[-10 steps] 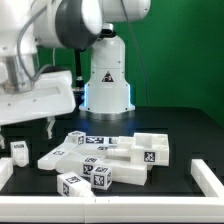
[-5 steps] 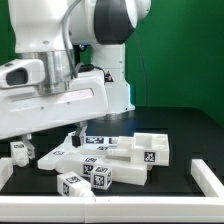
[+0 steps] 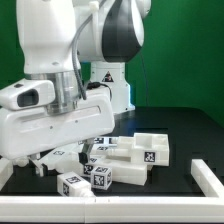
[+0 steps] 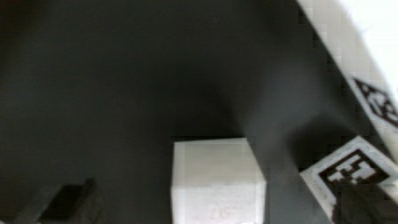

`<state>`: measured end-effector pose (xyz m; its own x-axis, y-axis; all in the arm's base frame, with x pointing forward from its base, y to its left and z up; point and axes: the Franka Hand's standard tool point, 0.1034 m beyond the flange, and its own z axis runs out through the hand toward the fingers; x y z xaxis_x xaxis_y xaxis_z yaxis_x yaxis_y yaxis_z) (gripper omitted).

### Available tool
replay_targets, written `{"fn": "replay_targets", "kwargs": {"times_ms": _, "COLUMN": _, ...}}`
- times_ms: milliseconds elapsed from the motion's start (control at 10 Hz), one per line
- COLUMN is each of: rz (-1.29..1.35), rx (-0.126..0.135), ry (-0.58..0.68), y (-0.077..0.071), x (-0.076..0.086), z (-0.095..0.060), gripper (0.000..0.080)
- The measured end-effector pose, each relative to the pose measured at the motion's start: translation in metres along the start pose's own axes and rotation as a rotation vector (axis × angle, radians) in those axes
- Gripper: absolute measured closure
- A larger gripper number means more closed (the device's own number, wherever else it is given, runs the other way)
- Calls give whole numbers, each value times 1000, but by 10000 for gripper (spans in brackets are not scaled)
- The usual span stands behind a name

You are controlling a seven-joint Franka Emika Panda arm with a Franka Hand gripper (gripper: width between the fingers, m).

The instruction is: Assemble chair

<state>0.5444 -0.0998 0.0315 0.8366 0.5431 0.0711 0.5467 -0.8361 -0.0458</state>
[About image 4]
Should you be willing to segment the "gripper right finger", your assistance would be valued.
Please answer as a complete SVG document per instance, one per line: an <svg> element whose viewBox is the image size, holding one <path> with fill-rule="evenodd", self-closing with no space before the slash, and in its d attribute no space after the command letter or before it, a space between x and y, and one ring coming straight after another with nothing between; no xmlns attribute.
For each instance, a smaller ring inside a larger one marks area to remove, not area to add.
<svg viewBox="0 0 398 224"><path fill-rule="evenodd" d="M334 224L398 224L398 203L377 184L341 181L334 193Z"/></svg>

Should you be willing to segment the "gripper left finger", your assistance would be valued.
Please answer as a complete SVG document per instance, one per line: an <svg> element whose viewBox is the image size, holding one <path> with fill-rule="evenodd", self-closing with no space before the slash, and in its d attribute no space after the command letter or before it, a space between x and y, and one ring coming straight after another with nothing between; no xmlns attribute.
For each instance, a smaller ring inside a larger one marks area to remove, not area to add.
<svg viewBox="0 0 398 224"><path fill-rule="evenodd" d="M44 187L11 224L103 224L96 180Z"/></svg>

